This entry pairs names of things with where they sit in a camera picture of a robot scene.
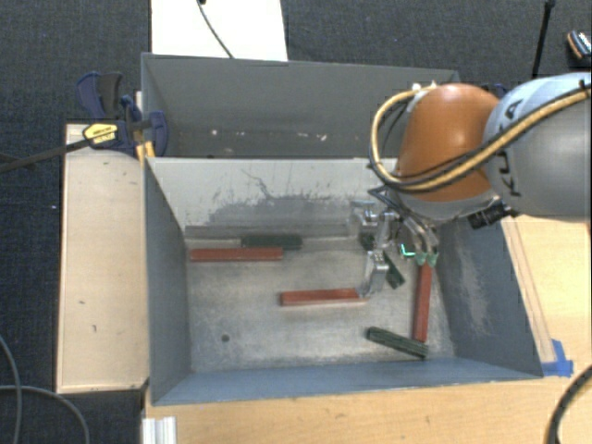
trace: red block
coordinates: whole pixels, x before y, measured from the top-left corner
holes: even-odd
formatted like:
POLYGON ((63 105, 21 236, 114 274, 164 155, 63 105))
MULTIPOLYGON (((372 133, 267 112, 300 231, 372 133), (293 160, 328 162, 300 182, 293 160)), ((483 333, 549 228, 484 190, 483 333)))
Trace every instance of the red block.
POLYGON ((316 304, 339 304, 344 302, 366 302, 355 288, 341 288, 339 290, 302 290, 285 291, 279 295, 282 306, 310 306, 316 304))
POLYGON ((420 342, 427 340, 427 322, 429 318, 429 297, 432 291, 432 268, 423 264, 417 272, 415 290, 415 308, 413 314, 413 338, 420 342))

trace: blue clamp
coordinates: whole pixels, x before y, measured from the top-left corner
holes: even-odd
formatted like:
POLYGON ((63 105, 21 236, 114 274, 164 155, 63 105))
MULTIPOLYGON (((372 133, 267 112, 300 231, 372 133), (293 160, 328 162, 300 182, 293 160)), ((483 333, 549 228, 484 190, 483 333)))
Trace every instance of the blue clamp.
POLYGON ((93 122, 109 120, 117 125, 117 138, 100 145, 91 145, 95 149, 115 150, 129 156, 135 156, 136 147, 142 142, 135 140, 135 131, 142 132, 145 141, 154 145, 156 156, 163 156, 167 150, 168 125, 165 114, 156 110, 142 121, 142 111, 129 95, 119 99, 118 89, 122 75, 118 72, 100 74, 89 72, 76 84, 76 96, 82 107, 91 116, 93 122))

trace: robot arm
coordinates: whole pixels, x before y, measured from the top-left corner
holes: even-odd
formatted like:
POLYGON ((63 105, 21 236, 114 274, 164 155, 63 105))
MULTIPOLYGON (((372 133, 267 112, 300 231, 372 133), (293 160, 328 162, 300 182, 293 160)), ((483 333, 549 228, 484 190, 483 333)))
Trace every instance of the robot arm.
POLYGON ((403 92, 376 113, 370 161, 403 215, 432 227, 487 209, 589 221, 590 74, 531 80, 500 101, 467 84, 403 92), (389 173, 378 130, 391 107, 413 97, 389 173))

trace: gray bin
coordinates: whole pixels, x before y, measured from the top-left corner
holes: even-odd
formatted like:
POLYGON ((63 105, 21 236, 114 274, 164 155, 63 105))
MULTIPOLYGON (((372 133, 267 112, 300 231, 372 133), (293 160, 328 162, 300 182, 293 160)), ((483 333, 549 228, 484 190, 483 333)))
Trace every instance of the gray bin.
POLYGON ((154 404, 543 375, 500 226, 439 232, 429 360, 364 338, 371 326, 410 335, 413 261, 398 259, 404 285, 364 305, 278 304, 283 290, 362 280, 351 204, 377 185, 363 158, 371 117, 412 82, 456 73, 144 55, 142 75, 144 111, 165 110, 172 135, 170 157, 144 173, 154 404), (300 233, 304 246, 275 264, 188 261, 189 248, 247 231, 300 233))

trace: metal bracket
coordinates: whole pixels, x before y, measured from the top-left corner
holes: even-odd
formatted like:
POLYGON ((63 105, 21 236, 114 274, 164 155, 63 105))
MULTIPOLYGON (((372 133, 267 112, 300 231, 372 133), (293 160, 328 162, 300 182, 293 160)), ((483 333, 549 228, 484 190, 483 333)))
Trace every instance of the metal bracket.
POLYGON ((357 288, 360 297, 365 298, 382 290, 389 272, 382 251, 368 252, 364 272, 364 282, 357 288))

